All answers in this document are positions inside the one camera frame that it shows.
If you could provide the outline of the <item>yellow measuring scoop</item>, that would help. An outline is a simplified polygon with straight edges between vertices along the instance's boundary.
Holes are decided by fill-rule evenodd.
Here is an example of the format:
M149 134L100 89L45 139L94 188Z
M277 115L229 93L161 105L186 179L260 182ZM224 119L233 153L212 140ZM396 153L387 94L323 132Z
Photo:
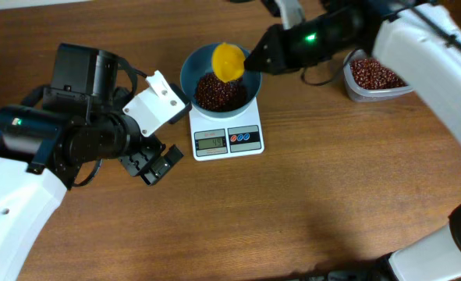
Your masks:
M243 50L234 44L221 43L211 56L211 67L215 76L224 83L238 80L245 72L246 56Z

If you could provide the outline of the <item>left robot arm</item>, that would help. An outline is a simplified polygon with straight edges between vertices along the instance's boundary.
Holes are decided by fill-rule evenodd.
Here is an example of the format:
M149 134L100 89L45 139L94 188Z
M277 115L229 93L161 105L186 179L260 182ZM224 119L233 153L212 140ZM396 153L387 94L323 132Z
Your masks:
M161 73L146 76L123 57L61 44L52 79L0 109L0 280L14 280L52 213L88 162L118 160L155 185L181 158L156 137L191 108Z

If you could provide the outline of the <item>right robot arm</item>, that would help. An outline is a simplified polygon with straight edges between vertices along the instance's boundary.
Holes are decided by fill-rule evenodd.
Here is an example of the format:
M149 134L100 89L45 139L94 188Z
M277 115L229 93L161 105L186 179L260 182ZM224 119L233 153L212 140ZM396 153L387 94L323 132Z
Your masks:
M268 1L281 23L269 27L244 62L249 71L305 71L349 47L394 71L461 145L461 29L435 1L325 1L306 20L296 1ZM461 205L440 229L380 257L370 269L336 271L329 280L461 278Z

